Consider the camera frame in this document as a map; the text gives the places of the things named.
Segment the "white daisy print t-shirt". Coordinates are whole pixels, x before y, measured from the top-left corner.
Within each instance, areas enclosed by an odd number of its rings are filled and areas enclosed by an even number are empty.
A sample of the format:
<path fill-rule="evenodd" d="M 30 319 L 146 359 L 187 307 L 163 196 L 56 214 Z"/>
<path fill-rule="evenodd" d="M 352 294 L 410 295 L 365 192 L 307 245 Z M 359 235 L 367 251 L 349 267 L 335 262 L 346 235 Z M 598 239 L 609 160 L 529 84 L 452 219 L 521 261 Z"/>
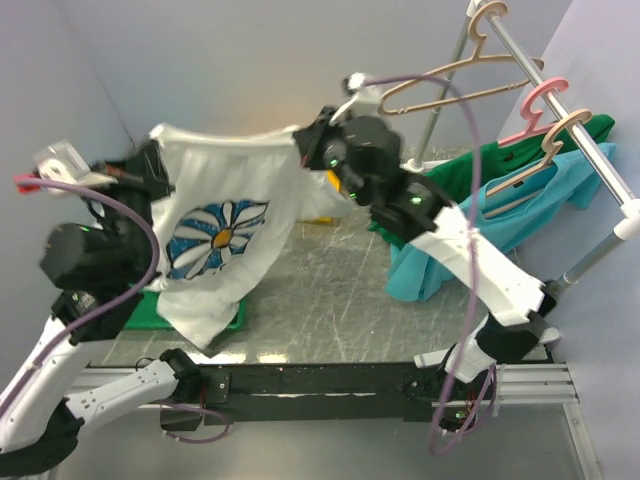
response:
<path fill-rule="evenodd" d="M 301 155 L 293 127 L 253 136 L 214 136 L 159 124 L 159 144 L 174 192 L 152 206 L 166 289 L 203 289 L 244 298 L 278 259 L 297 219 Z M 200 349 L 222 331 L 178 331 Z"/>

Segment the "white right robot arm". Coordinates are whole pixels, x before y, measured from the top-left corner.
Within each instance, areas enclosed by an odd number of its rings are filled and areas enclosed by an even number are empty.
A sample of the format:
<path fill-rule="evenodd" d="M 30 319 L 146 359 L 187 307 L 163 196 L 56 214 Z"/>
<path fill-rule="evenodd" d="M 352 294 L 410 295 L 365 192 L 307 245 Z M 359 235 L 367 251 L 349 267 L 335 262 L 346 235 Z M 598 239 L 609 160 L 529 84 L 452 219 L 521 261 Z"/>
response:
<path fill-rule="evenodd" d="M 373 220 L 408 246 L 443 264 L 487 310 L 476 328 L 440 358 L 417 356 L 418 365 L 439 365 L 439 390 L 457 399 L 492 365 L 515 363 L 547 338 L 546 314 L 555 300 L 548 284 L 525 273 L 472 227 L 450 195 L 426 176 L 400 165 L 401 136 L 377 116 L 331 121 L 325 107 L 293 133 L 302 165 L 328 170 L 343 182 Z"/>

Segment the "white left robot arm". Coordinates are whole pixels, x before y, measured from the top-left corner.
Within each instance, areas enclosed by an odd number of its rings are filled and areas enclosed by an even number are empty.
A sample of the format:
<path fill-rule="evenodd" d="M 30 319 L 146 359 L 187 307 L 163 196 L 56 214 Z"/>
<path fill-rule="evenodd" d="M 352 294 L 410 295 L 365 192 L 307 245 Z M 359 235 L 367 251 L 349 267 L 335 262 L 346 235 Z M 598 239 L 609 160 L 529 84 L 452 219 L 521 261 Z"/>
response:
<path fill-rule="evenodd" d="M 61 151 L 15 178 L 21 192 L 69 192 L 86 203 L 94 226 L 63 223 L 40 262 L 59 290 L 43 332 L 1 396 L 1 474 L 50 475 L 98 427 L 147 403 L 183 403 L 201 389 L 199 368 L 179 349 L 147 367 L 83 393 L 71 386 L 109 348 L 156 276 L 161 249 L 152 205 L 173 186 L 159 144 L 123 160 L 72 172 Z"/>

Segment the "green t-shirt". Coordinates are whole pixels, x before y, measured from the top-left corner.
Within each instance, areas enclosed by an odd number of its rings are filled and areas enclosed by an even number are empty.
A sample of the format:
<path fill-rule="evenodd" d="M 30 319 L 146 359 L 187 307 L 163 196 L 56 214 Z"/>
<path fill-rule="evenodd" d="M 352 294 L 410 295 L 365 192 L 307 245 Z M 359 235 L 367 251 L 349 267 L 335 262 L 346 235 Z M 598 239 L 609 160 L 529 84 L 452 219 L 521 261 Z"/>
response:
<path fill-rule="evenodd" d="M 607 114 L 594 115 L 584 127 L 596 143 L 606 142 L 616 121 Z M 541 148 L 543 134 L 530 137 L 505 147 L 498 142 L 485 144 L 480 148 L 482 157 L 481 184 L 498 179 L 542 159 L 545 152 Z M 473 153 L 468 152 L 455 159 L 440 164 L 425 173 L 442 188 L 456 203 L 460 204 L 471 194 Z M 575 207 L 586 209 L 599 188 L 601 180 L 592 173 L 574 196 L 569 200 Z"/>

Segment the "light blue t-shirt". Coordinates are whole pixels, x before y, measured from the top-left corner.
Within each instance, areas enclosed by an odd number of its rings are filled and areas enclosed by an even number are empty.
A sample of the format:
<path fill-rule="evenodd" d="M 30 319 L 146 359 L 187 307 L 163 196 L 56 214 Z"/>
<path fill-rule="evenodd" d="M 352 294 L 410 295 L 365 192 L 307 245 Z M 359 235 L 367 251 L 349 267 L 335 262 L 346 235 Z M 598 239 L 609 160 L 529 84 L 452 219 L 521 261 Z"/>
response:
<path fill-rule="evenodd" d="M 601 184 L 581 151 L 557 155 L 552 165 L 489 196 L 487 192 L 509 179 L 508 174 L 486 183 L 478 192 L 480 233 L 499 250 L 509 252 L 546 226 L 569 202 L 584 210 Z M 426 253 L 406 245 L 391 249 L 386 292 L 396 300 L 426 301 L 454 275 Z"/>

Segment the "beige empty hanger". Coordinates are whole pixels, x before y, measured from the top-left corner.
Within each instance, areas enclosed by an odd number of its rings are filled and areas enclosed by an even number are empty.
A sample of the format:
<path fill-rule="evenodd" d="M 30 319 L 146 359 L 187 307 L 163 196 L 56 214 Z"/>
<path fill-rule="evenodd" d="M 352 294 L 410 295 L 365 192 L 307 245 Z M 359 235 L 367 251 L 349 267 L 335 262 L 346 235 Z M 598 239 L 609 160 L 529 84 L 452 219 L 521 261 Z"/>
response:
<path fill-rule="evenodd" d="M 471 54 L 467 58 L 458 56 L 455 61 L 452 61 L 443 66 L 437 67 L 425 73 L 428 77 L 439 78 L 445 81 L 444 87 L 447 87 L 447 92 L 450 93 L 448 97 L 442 97 L 428 103 L 409 105 L 406 107 L 389 109 L 386 106 L 386 102 L 397 94 L 412 88 L 417 85 L 420 79 L 404 80 L 397 86 L 388 89 L 382 94 L 381 104 L 378 107 L 378 113 L 383 116 L 400 116 L 414 112 L 434 110 L 453 103 L 457 103 L 460 100 L 474 100 L 483 98 L 499 93 L 504 93 L 512 90 L 516 90 L 524 87 L 530 83 L 528 78 L 520 80 L 515 83 L 509 83 L 502 86 L 494 87 L 491 89 L 477 91 L 470 94 L 454 94 L 453 85 L 451 80 L 454 74 L 459 71 L 475 65 L 489 65 L 489 64 L 515 64 L 516 59 L 512 54 L 484 54 L 483 50 L 487 41 L 488 35 L 479 31 L 479 23 L 482 17 L 488 14 L 494 14 L 498 18 L 502 18 L 509 13 L 509 7 L 504 1 L 481 1 L 478 6 L 474 1 L 471 2 L 471 16 L 466 22 L 465 37 L 466 41 L 473 45 Z"/>

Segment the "pink hanger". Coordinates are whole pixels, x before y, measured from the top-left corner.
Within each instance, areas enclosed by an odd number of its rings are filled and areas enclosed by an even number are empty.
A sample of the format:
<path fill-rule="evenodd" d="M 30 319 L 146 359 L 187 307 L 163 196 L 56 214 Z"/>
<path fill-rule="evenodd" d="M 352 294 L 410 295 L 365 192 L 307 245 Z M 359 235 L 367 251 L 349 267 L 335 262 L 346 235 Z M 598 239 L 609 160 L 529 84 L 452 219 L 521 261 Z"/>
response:
<path fill-rule="evenodd" d="M 525 128 L 511 136 L 498 141 L 499 147 L 506 147 L 522 140 L 547 133 L 552 125 L 542 125 L 540 118 L 543 115 L 542 109 L 534 109 L 537 100 L 544 100 L 548 94 L 563 93 L 569 88 L 569 82 L 563 77 L 554 77 L 543 81 L 536 86 L 524 99 L 520 107 L 520 116 L 526 121 Z"/>

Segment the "beige hanger with shirt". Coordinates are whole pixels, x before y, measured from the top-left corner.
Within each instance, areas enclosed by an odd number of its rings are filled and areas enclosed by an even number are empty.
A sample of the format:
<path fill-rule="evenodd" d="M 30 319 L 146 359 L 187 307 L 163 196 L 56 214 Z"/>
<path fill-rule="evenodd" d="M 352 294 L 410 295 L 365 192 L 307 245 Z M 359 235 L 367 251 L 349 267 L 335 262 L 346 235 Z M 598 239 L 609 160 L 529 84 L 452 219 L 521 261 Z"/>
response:
<path fill-rule="evenodd" d="M 520 184 L 524 182 L 527 178 L 532 175 L 538 174 L 539 172 L 547 169 L 554 156 L 559 152 L 562 148 L 563 143 L 557 140 L 557 136 L 562 130 L 566 130 L 577 124 L 582 125 L 585 122 L 588 122 L 592 118 L 593 114 L 590 110 L 583 108 L 578 109 L 566 117 L 558 120 L 557 122 L 552 124 L 552 128 L 546 133 L 542 142 L 541 148 L 545 152 L 545 155 L 542 159 L 540 159 L 537 163 L 528 166 L 524 171 L 517 173 L 516 175 L 510 177 L 504 182 L 498 184 L 491 189 L 488 189 L 486 192 L 486 197 L 490 198 L 492 196 L 497 195 L 498 193 L 509 189 L 510 187 L 514 187 L 516 184 Z"/>

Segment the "yellow plastic tray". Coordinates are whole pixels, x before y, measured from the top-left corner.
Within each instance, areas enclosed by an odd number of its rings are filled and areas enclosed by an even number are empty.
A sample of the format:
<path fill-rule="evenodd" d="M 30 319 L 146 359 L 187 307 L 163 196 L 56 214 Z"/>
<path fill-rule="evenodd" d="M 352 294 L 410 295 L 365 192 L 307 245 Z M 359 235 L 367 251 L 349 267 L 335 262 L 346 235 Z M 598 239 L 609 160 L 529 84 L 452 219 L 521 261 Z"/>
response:
<path fill-rule="evenodd" d="M 325 171 L 305 171 L 297 219 L 324 221 L 342 213 L 343 197 Z"/>

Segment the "green plastic tray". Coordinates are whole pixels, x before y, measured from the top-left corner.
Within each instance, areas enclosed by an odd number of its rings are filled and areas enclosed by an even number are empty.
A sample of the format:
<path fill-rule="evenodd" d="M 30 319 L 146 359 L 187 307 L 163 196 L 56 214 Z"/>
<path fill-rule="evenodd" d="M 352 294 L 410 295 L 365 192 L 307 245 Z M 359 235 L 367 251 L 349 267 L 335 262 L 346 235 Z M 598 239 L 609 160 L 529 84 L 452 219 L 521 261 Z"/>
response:
<path fill-rule="evenodd" d="M 246 299 L 228 299 L 203 289 L 145 291 L 126 323 L 128 329 L 173 328 L 182 333 L 237 330 L 243 326 Z"/>

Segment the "black base beam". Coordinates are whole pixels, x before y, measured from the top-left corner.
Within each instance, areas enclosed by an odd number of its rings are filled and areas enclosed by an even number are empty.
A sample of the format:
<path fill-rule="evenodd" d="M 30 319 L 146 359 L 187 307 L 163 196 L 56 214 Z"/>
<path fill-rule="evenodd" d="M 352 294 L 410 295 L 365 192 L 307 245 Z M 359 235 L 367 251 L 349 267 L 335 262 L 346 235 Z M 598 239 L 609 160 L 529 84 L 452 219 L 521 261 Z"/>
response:
<path fill-rule="evenodd" d="M 428 423 L 446 373 L 410 362 L 204 367 L 188 401 L 231 421 L 401 419 Z"/>

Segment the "metal clothes rack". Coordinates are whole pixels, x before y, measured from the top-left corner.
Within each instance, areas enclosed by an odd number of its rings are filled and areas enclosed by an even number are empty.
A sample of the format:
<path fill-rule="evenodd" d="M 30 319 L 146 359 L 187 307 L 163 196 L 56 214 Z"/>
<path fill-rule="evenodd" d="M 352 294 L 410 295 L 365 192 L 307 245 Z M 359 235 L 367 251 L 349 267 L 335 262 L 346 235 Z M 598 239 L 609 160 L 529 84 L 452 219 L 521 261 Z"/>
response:
<path fill-rule="evenodd" d="M 557 121 L 571 113 L 554 93 L 548 94 L 545 101 Z M 466 326 L 462 339 L 450 349 L 415 356 L 417 367 L 438 366 L 469 383 L 493 365 L 514 363 L 541 341 L 554 340 L 556 335 L 544 318 L 560 296 L 616 247 L 638 235 L 639 200 L 587 134 L 584 124 L 562 131 L 569 134 L 617 198 L 623 218 L 608 237 L 558 280 L 542 282 L 527 274 L 486 240 L 472 225 L 477 217 L 475 207 L 463 212 L 458 205 L 435 198 L 412 199 L 415 206 L 435 209 L 427 217 L 430 226 L 412 238 L 412 246 L 443 264 L 470 288 L 470 300 L 482 301 L 488 309 L 480 325 Z"/>

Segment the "aluminium rail frame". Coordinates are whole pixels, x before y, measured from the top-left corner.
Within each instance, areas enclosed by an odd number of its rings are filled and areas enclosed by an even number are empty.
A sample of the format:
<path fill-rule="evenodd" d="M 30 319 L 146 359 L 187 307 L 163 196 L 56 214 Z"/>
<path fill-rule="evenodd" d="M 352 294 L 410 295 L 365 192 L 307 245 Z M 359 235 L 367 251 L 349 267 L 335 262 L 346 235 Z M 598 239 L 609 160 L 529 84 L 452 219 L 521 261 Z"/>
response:
<path fill-rule="evenodd" d="M 541 362 L 503 365 L 497 370 L 491 391 L 482 394 L 481 401 L 484 404 L 493 403 L 496 408 L 508 405 L 561 405 L 584 477 L 602 478 L 602 470 L 583 423 L 578 395 L 566 365 Z"/>

